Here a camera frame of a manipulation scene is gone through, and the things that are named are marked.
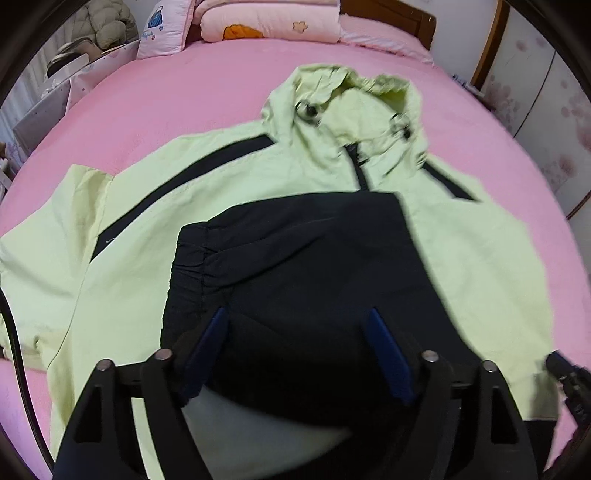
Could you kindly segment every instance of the orange fish embroidery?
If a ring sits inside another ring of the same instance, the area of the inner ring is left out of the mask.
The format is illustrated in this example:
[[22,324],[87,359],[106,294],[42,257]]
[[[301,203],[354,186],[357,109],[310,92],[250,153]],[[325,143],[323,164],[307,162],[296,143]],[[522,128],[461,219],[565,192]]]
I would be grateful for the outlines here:
[[246,25],[234,24],[223,31],[224,40],[237,40],[239,38],[265,38],[261,32]]

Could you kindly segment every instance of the wooden headboard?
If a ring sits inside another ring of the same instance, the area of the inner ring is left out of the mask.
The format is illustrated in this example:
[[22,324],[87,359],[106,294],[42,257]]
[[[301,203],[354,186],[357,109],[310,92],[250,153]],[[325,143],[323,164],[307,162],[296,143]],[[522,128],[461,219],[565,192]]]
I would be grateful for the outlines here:
[[398,0],[341,0],[341,13],[378,20],[417,37],[431,49],[437,20],[431,14]]

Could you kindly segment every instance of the zipper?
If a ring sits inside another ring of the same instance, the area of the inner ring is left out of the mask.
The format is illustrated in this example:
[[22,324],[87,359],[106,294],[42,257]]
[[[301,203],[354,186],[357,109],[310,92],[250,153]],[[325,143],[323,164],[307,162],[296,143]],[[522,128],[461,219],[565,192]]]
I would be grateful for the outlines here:
[[350,145],[345,146],[345,150],[353,163],[353,168],[355,169],[355,174],[357,175],[357,182],[359,183],[359,190],[369,190],[368,179],[361,168],[361,165],[366,163],[366,161],[359,160],[359,144],[352,143]]

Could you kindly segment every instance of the blue gripper pad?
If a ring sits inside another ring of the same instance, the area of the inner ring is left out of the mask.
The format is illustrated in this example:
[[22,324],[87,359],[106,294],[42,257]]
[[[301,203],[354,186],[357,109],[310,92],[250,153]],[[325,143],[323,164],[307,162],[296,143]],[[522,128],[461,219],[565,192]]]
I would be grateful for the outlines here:
[[413,390],[413,376],[400,347],[376,309],[363,326],[365,339],[374,351],[390,393],[402,403],[410,405],[417,397]]
[[203,332],[201,340],[187,361],[183,378],[184,385],[180,394],[185,398],[195,398],[209,380],[217,356],[228,335],[228,316],[224,309],[219,309]]

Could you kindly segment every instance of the light green jacket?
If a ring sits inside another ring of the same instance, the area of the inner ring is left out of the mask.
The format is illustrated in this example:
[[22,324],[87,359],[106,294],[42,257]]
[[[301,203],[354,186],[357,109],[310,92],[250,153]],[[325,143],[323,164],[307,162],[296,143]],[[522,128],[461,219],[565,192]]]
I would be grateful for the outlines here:
[[[306,105],[316,106],[318,115],[307,116]],[[556,389],[543,370],[553,350],[553,314],[527,227],[496,205],[477,180],[426,153],[420,112],[420,95],[406,80],[306,66],[272,92],[260,121],[179,137],[116,177],[72,166],[51,199],[0,239],[0,281],[26,361],[48,371],[54,451],[97,361],[139,362],[158,349],[181,227],[254,200],[354,192],[359,181],[343,148],[353,142],[366,160],[361,169],[370,188],[400,198],[415,245],[461,336],[481,358],[499,365],[525,419],[555,419]],[[402,115],[393,120],[395,113]],[[401,125],[412,133],[408,140]],[[274,145],[178,186],[90,261],[98,235],[159,186],[226,145],[265,134]],[[421,168],[426,160],[477,201],[455,198]],[[0,343],[8,345],[3,327]],[[325,452],[346,435],[269,419],[211,392],[193,407],[192,431],[215,478],[270,475]],[[136,410],[141,416],[141,406]],[[242,439],[235,429],[253,419],[255,431]],[[159,478],[145,419],[138,434],[148,473]]]

